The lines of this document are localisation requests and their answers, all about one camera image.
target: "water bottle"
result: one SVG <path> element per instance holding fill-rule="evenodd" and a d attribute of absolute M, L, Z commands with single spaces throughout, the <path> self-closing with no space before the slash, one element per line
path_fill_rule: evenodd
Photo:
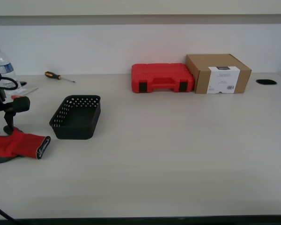
<path fill-rule="evenodd" d="M 8 56 L 6 54 L 4 54 L 3 52 L 1 52 L 1 50 L 0 50 L 0 73 L 1 73 L 2 77 L 11 78 L 18 83 L 18 88 L 16 90 L 6 91 L 6 92 L 8 92 L 8 94 L 11 94 L 11 92 L 14 92 L 14 91 L 18 91 L 21 88 L 20 82 L 18 82 L 16 80 L 15 71 L 14 71 L 13 66 L 10 63 Z M 12 81 L 3 80 L 3 79 L 1 80 L 0 84 L 2 84 L 4 87 L 7 87 L 7 88 L 12 88 L 15 86 L 15 84 Z"/>

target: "screwdriver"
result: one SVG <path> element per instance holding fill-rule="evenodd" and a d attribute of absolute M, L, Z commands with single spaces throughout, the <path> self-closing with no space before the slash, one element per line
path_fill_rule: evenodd
<path fill-rule="evenodd" d="M 45 72 L 45 76 L 46 76 L 46 77 L 49 77 L 49 78 L 51 78 L 51 79 L 57 79 L 57 80 L 60 80 L 60 79 L 61 79 L 61 75 L 57 75 L 57 74 L 52 73 L 52 72 L 49 72 L 49 71 Z M 68 80 L 68 79 L 66 79 L 66 78 L 62 78 L 62 79 L 63 79 L 63 80 L 66 80 L 66 81 L 69 81 L 69 82 L 76 83 L 75 81 L 71 81 L 71 80 Z"/>

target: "red glove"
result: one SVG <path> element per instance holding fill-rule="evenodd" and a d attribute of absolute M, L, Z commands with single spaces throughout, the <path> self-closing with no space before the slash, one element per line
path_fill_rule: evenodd
<path fill-rule="evenodd" d="M 0 163 L 17 156 L 27 156 L 40 159 L 50 143 L 49 136 L 25 134 L 14 128 L 12 135 L 0 136 Z"/>

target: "black perforated basket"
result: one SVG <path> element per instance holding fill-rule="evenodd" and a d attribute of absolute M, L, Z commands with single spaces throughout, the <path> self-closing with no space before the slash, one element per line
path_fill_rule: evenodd
<path fill-rule="evenodd" d="M 86 140 L 93 136 L 101 112 L 97 95 L 71 95 L 65 98 L 50 126 L 58 139 Z"/>

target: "desk surface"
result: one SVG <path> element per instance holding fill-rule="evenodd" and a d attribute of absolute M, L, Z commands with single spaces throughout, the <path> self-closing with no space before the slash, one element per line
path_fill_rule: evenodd
<path fill-rule="evenodd" d="M 244 94 L 217 95 L 135 94 L 129 75 L 67 78 L 77 83 L 22 78 L 39 89 L 15 125 L 52 142 L 41 160 L 0 164 L 0 208 L 11 216 L 281 214 L 281 77 L 255 74 Z M 101 96 L 95 134 L 58 140 L 49 121 L 74 94 Z"/>

